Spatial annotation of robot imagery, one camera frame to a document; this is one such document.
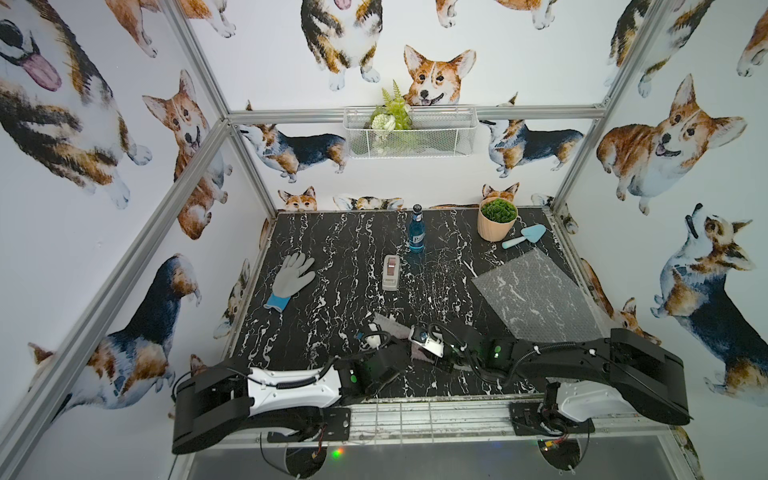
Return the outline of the bubble wrap sheet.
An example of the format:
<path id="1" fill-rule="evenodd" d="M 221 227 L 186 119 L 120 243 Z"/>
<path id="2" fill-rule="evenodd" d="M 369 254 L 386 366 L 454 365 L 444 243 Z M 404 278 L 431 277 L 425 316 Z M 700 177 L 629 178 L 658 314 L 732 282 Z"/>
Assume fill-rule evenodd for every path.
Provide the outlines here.
<path id="1" fill-rule="evenodd" d="M 388 332 L 395 339 L 407 341 L 410 344 L 410 354 L 412 360 L 419 360 L 430 364 L 435 364 L 438 359 L 443 358 L 433 357 L 432 355 L 422 351 L 411 343 L 409 340 L 409 334 L 412 326 L 408 327 L 381 314 L 376 314 L 374 316 L 373 323 L 376 325 L 377 329 Z"/>
<path id="2" fill-rule="evenodd" d="M 519 339 L 554 343 L 603 336 L 582 290 L 537 248 L 479 275 L 473 283 Z"/>

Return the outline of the grey tape dispenser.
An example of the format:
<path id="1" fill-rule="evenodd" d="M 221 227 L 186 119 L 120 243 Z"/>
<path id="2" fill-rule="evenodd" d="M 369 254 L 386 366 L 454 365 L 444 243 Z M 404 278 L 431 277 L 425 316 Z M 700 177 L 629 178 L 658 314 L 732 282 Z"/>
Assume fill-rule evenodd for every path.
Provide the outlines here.
<path id="1" fill-rule="evenodd" d="M 382 290 L 397 291 L 399 286 L 401 260 L 398 255 L 386 255 L 382 272 Z"/>

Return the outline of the blue wine bottle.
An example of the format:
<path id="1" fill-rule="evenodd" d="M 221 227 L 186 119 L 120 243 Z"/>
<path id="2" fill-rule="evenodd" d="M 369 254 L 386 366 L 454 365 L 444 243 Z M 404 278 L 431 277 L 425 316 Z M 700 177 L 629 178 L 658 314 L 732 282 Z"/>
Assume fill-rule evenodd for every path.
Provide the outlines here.
<path id="1" fill-rule="evenodd" d="M 423 221 L 423 208 L 420 204 L 413 206 L 411 222 L 408 228 L 408 244 L 412 252 L 422 252 L 425 242 L 425 224 Z"/>

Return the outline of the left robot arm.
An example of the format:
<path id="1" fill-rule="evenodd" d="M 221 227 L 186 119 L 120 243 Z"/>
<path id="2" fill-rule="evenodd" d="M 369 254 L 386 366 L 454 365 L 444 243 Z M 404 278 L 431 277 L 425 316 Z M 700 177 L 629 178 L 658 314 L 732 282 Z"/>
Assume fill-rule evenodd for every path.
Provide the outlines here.
<path id="1" fill-rule="evenodd" d="M 362 336 L 370 337 L 380 345 L 333 356 L 319 369 L 274 371 L 228 359 L 190 376 L 172 394 L 172 453 L 195 453 L 247 429 L 312 438 L 327 423 L 326 410 L 375 397 L 410 365 L 409 342 L 386 331 Z"/>

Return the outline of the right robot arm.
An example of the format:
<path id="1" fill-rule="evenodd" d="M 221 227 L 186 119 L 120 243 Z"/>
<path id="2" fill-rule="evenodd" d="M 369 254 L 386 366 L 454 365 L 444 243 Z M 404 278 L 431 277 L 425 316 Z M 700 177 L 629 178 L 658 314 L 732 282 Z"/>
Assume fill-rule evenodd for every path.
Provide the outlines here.
<path id="1" fill-rule="evenodd" d="M 606 338 L 542 343 L 514 336 L 487 339 L 472 328 L 457 334 L 431 324 L 411 340 L 439 366 L 467 367 L 482 381 L 504 388 L 516 379 L 587 381 L 618 392 L 640 415 L 658 423 L 690 423 L 683 361 L 626 329 Z"/>

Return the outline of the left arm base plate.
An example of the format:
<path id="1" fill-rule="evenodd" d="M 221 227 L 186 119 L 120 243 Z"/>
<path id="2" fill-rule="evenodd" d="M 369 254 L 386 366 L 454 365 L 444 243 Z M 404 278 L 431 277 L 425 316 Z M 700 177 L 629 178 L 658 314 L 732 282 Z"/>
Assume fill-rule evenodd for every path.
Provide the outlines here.
<path id="1" fill-rule="evenodd" d="M 270 415 L 280 423 L 268 431 L 268 443 L 301 443 L 319 440 L 320 436 L 324 441 L 346 441 L 350 437 L 350 408 L 296 407 Z"/>

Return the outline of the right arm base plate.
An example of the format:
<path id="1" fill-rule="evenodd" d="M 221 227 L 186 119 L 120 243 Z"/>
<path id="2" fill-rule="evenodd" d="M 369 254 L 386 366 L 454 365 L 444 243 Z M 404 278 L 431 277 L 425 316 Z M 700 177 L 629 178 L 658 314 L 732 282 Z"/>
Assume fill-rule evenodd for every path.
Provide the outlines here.
<path id="1" fill-rule="evenodd" d="M 513 402 L 508 405 L 509 417 L 518 436 L 563 437 L 574 434 L 592 434 L 592 420 L 576 422 L 542 403 Z"/>

